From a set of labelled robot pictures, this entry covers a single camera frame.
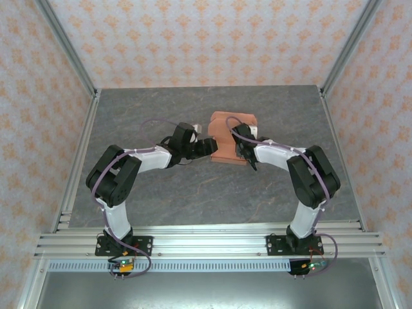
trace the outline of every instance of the marble surface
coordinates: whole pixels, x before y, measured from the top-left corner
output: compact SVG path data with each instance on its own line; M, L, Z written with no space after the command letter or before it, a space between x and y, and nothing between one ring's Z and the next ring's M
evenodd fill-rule
M84 184L109 145L149 147L139 133L140 124L148 118L199 123L206 133L214 111L253 113L259 136L296 147L321 146L342 183L322 220L359 217L316 86L105 89L70 227L103 226L102 213L91 203ZM155 142L173 130L172 125L158 122L145 127ZM212 163L210 158L139 174L126 201L132 225L291 221L297 202L286 171L258 164L255 172L251 166Z

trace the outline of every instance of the metal extrusion bar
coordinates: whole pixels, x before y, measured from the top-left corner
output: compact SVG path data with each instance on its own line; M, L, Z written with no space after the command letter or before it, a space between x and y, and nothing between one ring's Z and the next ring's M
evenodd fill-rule
M346 179L348 180L348 185L349 185L350 191L352 192L353 198L356 202L356 206L357 206L357 209L358 209L358 212L359 212L360 225L361 225L362 229L367 229L366 220L365 220L363 210L362 210L361 207L359 207L359 205L361 203L359 201L359 198L358 198L357 194L355 194L355 190L353 190L353 188L354 188L353 179L352 179L351 175L349 174L348 169L346 168L346 163L345 163L345 160L344 160L344 155L343 155L343 151L342 151L342 147L341 147L341 142L339 141L339 138L338 138L338 136L336 134L336 131L335 131L335 126L333 124L332 116L329 112L327 99L325 97L321 96L321 102L322 102L322 105L323 105L323 108L324 108L324 112L326 114L326 118L328 119L329 127L332 131L333 139L335 140L335 145L336 145L336 148L337 148L337 152L338 152L339 158L341 159L341 162L342 162L343 171L345 173Z
M93 120L95 118L96 111L97 111L98 100L100 98L100 92L101 90L97 91L96 95L92 98L89 104L89 109L88 109L86 118L84 120L82 133L80 135L79 142L77 144L76 154L73 159L73 164L71 166L70 175L68 177L68 181L66 184L66 189L64 191L62 200L60 202L60 212L55 217L54 224L51 228L51 232L55 232L56 230L59 229L59 227L61 229L62 226L65 226L66 228L69 227L69 221L64 220L64 217L62 221L61 216L69 215L73 208L77 187L79 186L81 168L83 166L84 158L86 156L87 144L89 142L91 129L93 127Z
M19 304L17 305L18 309L37 308L44 280L46 279L49 262L48 259L34 261L32 271L28 275Z
M134 272L146 269L147 261L135 261ZM111 263L101 259L53 259L48 272L107 272ZM152 262L150 272L289 272L288 259L163 259Z
M398 288L393 281L394 273L391 271L388 259L371 257L369 262L383 307L393 309L407 308L406 304L402 303Z
M153 259L273 259L267 255L265 236L285 234L286 226L287 223L256 223L136 227L133 232L154 237ZM362 232L360 227L359 222L320 223L318 232L336 239L340 258L383 256L385 247L380 234ZM35 250L35 258L98 259L94 251L99 232L101 229L68 229L56 234L43 234ZM332 241L323 238L323 246L325 255L333 257Z
M329 76L326 78L326 81L322 87L323 96L326 97L329 94L330 90L333 88L335 81L341 74L342 70L348 59L350 58L352 52L357 46L357 43L360 41L362 34L365 32L365 29L369 25L369 22L372 20L373 16L379 4L382 0L369 0L364 11L360 15L360 18L355 25L355 28L352 30L348 40L346 41L342 52L339 54L335 64L333 65L332 70L329 73Z
M66 53L71 65L75 69L77 75L79 76L83 86L87 92L92 96L95 94L95 87L90 79L89 74L83 66L79 56L73 45L71 45L67 33L64 31L62 24L56 16L51 4L48 0L35 0L40 11L44 14L44 17L48 21L50 27L52 28L57 40L60 42L64 52Z

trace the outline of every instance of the robotic arm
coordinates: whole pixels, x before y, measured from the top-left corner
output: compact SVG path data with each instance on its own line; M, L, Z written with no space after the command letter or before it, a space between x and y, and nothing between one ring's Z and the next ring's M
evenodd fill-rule
M174 130L173 136L168 136L154 148L135 150L112 167L99 183L96 190L96 199L103 205L108 226L104 227L104 236L99 239L99 246L103 246L103 254L116 255L121 253L122 246L111 237L112 233L122 242L133 245L133 231L126 214L126 198L134 184L138 173L151 169L167 169L179 164L182 158L194 160L211 155L218 149L212 138L198 140L199 127L181 122ZM103 173L104 169L122 153L131 149L122 149L111 145L104 152L86 178L87 187L92 190Z
M233 132L232 136L236 142L238 155L246 159L255 171L257 162L272 164L289 171L296 196L299 199L295 218L286 230L286 237L277 237L275 241L271 241L271 244L274 242L274 248L269 251L272 255L277 255L277 253L285 255L289 250L292 254L307 255L309 248L313 247L323 252L323 248L317 245L320 238L314 236L313 231L321 205L326 202L326 196L307 162L292 147L274 147L276 143L265 137L256 140L246 124L236 126ZM323 150L316 145L308 149L295 149L304 153L313 163L328 191L329 198L332 198L341 187L341 182Z

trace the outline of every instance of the orange floral pattern wall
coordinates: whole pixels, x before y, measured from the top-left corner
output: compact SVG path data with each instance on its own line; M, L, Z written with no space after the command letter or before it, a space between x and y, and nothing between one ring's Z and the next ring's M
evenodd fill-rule
M328 99L370 230L412 304L412 5L384 0Z
M317 84L367 0L51 0L98 88Z
M0 308L16 308L90 97L33 0L1 1L0 20Z

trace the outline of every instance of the orange wooden object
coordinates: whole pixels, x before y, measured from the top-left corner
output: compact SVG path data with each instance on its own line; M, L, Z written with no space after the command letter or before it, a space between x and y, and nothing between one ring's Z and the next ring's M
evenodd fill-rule
M258 120L253 114L215 111L207 128L207 134L213 136L219 148L215 153L212 153L212 162L246 165L246 160L236 155L236 143L234 142L232 133L226 126L226 118L229 116L235 116L250 126L258 125ZM239 123L234 119L230 119L229 124L231 127L236 127Z

